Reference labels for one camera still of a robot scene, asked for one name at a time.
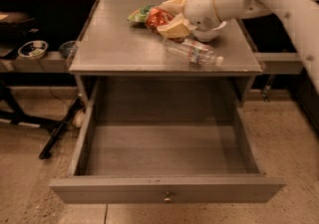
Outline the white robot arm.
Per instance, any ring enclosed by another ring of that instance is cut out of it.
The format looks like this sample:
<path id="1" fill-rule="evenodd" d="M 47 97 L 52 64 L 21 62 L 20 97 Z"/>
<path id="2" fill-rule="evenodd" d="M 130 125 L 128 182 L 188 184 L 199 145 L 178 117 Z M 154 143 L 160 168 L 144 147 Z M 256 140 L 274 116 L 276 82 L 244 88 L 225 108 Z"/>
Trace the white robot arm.
<path id="1" fill-rule="evenodd" d="M 192 34 L 203 42 L 211 41 L 227 20 L 275 14 L 319 92 L 319 5 L 314 0 L 168 0 L 160 7 L 174 15 L 157 27 L 163 37 L 178 39 Z"/>

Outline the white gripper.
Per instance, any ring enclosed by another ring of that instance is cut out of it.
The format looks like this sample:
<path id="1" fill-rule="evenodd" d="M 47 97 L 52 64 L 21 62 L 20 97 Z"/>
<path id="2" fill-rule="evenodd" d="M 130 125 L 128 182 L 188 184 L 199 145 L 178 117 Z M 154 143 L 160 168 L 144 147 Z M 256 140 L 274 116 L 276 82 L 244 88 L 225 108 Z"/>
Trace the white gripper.
<path id="1" fill-rule="evenodd" d="M 220 24 L 212 0 L 167 0 L 159 6 L 176 15 L 166 25 L 157 27 L 158 32 L 167 39 L 184 38 L 192 30 L 205 32 Z"/>

